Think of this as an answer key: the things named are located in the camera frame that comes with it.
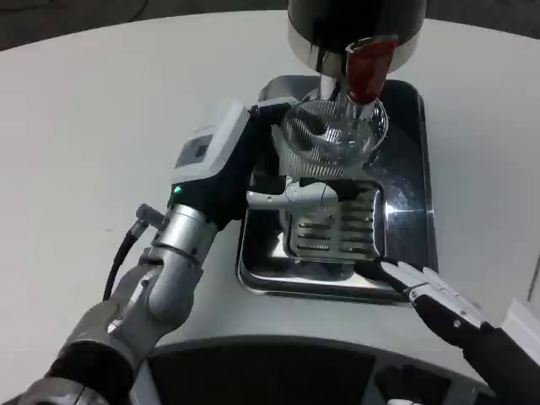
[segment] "round table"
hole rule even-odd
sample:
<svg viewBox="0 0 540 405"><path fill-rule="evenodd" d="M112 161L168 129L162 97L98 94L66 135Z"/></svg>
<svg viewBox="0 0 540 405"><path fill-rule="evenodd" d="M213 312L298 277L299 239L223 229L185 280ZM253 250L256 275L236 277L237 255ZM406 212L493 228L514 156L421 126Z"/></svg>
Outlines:
<svg viewBox="0 0 540 405"><path fill-rule="evenodd" d="M289 49L286 26L284 11L206 14L0 53L0 400L39 378L99 301L138 204L165 208L175 158L204 106L250 105L278 75L314 74ZM539 70L536 40L426 20L418 50L392 75L426 104L440 273L495 324L512 297L527 299L540 247ZM239 228L219 235L192 316L160 345L337 339L479 379L410 307L247 291L235 274Z"/></svg>

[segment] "stainless steel tray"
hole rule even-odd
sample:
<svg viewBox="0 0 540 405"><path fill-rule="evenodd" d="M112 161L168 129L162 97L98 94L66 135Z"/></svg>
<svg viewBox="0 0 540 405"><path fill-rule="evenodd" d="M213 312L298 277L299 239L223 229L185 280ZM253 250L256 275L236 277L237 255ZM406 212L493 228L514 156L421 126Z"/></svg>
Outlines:
<svg viewBox="0 0 540 405"><path fill-rule="evenodd" d="M260 100L285 95L302 100L318 81L309 76L279 77L262 91ZM396 80L386 82L381 101L390 127L378 154L360 176L375 190L373 239L364 241L369 246L366 254L346 256L344 252L340 262L325 257L324 249L310 253L300 249L300 254L298 233L291 235L298 226L284 226L279 212L248 211L238 257L239 278L247 288L262 294L399 300L390 287L370 278L373 259L390 257L437 270L423 101L413 86ZM257 174L265 171L268 165ZM296 249L289 249L291 241Z"/></svg>

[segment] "robotic hand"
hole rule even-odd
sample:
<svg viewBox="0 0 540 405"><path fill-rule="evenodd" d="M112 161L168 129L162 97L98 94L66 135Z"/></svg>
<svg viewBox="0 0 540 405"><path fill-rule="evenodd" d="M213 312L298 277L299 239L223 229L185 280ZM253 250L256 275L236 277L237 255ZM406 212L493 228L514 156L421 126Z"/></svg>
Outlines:
<svg viewBox="0 0 540 405"><path fill-rule="evenodd" d="M82 317L21 405L127 400L150 350L189 316L213 239L246 213L250 174L261 151L272 147L271 125L281 122L292 102L275 100L249 111L231 101L208 112L176 161L168 213L139 209L115 257L104 300ZM152 245L111 294L123 259L150 226L157 230Z"/></svg>
<svg viewBox="0 0 540 405"><path fill-rule="evenodd" d="M540 364L429 268L381 260L381 278L413 304L426 326L463 350L501 403L540 403Z"/></svg>

